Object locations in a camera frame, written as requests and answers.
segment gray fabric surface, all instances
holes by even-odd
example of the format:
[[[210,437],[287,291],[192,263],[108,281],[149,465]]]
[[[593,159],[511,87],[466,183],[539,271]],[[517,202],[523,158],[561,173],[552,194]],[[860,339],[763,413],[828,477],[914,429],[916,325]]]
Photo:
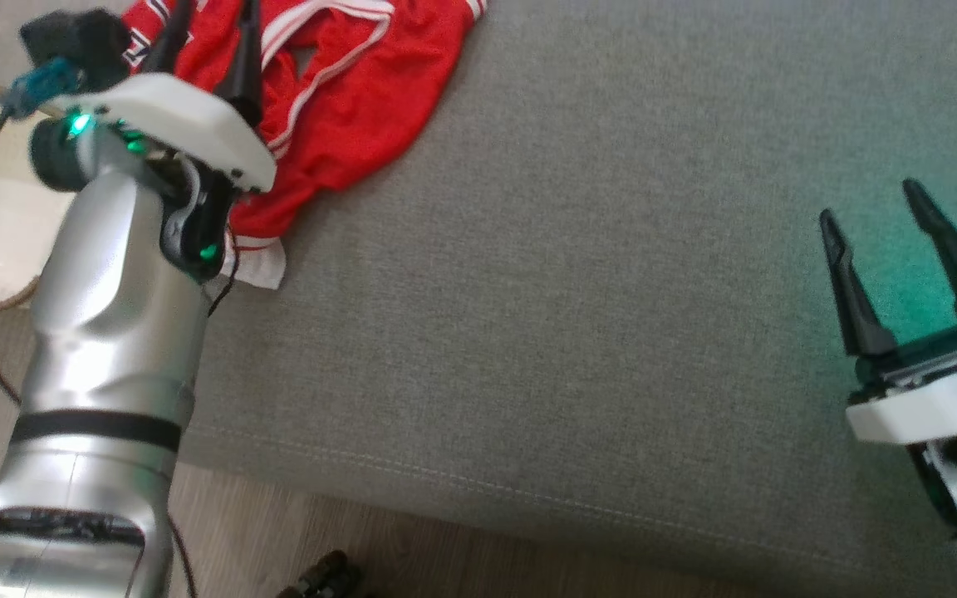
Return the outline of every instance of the gray fabric surface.
[[[953,595],[906,454],[844,424],[817,237],[833,207],[901,338],[953,321],[905,175],[957,221],[957,2],[499,2],[413,150],[221,307],[184,457],[794,596]]]

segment black band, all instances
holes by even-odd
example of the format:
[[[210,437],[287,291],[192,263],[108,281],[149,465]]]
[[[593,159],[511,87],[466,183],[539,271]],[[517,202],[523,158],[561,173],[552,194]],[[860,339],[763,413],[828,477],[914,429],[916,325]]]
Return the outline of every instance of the black band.
[[[10,444],[46,436],[82,434],[103,436],[107,439],[136,440],[159,446],[172,452],[179,451],[183,429],[167,419],[118,413],[111,411],[50,411],[26,414],[17,418]]]

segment green light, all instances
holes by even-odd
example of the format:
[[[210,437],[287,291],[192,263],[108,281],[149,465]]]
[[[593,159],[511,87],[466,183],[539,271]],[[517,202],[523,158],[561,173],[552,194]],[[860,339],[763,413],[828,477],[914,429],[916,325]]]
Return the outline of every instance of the green light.
[[[91,124],[91,115],[90,114],[80,114],[76,118],[72,119],[72,126],[69,126],[69,135],[77,136],[80,133],[84,132],[84,129],[87,129],[87,126]]]

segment blue connector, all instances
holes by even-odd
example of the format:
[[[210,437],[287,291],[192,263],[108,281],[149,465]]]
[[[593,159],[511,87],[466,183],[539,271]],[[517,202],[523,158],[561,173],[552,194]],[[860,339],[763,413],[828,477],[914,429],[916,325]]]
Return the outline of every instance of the blue connector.
[[[0,106],[11,118],[27,118],[57,96],[76,94],[83,76],[83,70],[65,58],[53,58],[35,71],[19,76],[10,90],[0,96]]]

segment robotic arm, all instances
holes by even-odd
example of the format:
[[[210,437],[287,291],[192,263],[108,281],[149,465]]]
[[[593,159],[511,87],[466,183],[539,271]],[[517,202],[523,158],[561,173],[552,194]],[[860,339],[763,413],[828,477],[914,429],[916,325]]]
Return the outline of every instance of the robotic arm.
[[[919,228],[933,239],[957,314],[957,228],[918,181],[904,181],[903,190]],[[957,560],[957,326],[897,345],[877,319],[832,212],[823,212],[820,223],[844,347],[857,357],[862,385],[851,395],[848,423],[862,442],[906,447],[952,530]]]
[[[276,175],[252,129],[258,3],[243,11],[216,96],[172,76],[191,4],[176,7],[144,72],[126,79],[116,17],[30,23],[37,70],[1,100],[4,116],[52,97],[67,107],[37,127],[31,157],[43,183],[80,193],[32,304],[37,348],[0,470],[0,598],[167,595],[168,493],[194,407],[202,285],[223,265],[233,202]]]

